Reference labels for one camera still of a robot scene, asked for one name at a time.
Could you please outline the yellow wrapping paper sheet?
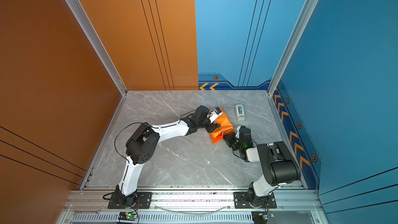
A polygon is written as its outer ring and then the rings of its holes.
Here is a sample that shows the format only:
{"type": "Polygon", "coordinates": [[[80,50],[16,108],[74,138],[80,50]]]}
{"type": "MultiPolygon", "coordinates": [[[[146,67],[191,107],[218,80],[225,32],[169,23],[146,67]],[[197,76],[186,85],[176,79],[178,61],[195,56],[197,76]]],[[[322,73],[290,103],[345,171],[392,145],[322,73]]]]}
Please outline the yellow wrapping paper sheet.
{"type": "Polygon", "coordinates": [[[218,117],[214,124],[217,126],[212,132],[209,133],[210,139],[213,144],[222,141],[223,138],[234,132],[234,127],[231,124],[225,110],[221,108],[222,115],[218,117]]]}

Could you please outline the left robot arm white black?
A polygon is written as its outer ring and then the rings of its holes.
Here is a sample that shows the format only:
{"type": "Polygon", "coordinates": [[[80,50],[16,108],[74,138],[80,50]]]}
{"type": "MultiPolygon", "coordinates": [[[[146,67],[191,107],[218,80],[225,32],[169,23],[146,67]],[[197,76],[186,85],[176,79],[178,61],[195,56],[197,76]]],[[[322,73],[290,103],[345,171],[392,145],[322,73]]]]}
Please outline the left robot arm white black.
{"type": "Polygon", "coordinates": [[[126,142],[127,162],[121,182],[117,187],[118,194],[123,198],[135,196],[143,166],[153,157],[158,144],[169,139],[193,134],[198,129],[204,128],[211,132],[218,127],[220,124],[210,122],[208,119],[196,123],[192,117],[163,125],[140,123],[140,126],[126,142]]]}

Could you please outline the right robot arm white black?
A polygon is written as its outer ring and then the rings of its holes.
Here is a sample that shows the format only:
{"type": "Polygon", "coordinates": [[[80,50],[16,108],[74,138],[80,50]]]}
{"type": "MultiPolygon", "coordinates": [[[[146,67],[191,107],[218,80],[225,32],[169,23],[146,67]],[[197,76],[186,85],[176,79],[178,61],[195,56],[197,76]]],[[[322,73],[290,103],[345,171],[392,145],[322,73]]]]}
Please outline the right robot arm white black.
{"type": "Polygon", "coordinates": [[[236,208],[276,208],[274,191],[280,186],[301,179],[301,169],[283,142],[256,144],[250,134],[235,133],[224,137],[233,152],[245,162],[259,162],[262,175],[251,182],[246,193],[235,193],[236,208]]]}

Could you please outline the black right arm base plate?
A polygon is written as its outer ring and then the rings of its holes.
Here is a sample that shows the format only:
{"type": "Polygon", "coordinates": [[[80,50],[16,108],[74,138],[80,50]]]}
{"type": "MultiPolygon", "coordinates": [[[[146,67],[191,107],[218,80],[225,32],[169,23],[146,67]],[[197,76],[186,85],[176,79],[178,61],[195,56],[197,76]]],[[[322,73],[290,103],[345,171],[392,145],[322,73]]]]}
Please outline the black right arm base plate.
{"type": "Polygon", "coordinates": [[[249,192],[234,192],[234,206],[237,209],[244,208],[277,208],[275,196],[271,193],[268,196],[258,197],[249,192]]]}

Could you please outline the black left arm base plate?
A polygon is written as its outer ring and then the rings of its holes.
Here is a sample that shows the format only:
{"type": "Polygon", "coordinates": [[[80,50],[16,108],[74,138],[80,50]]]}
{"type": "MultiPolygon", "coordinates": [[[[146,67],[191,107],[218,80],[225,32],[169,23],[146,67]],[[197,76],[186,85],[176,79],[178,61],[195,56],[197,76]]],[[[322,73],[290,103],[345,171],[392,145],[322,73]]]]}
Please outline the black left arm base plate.
{"type": "Polygon", "coordinates": [[[136,192],[123,200],[113,192],[108,202],[108,209],[149,209],[152,200],[152,192],[136,192]]]}

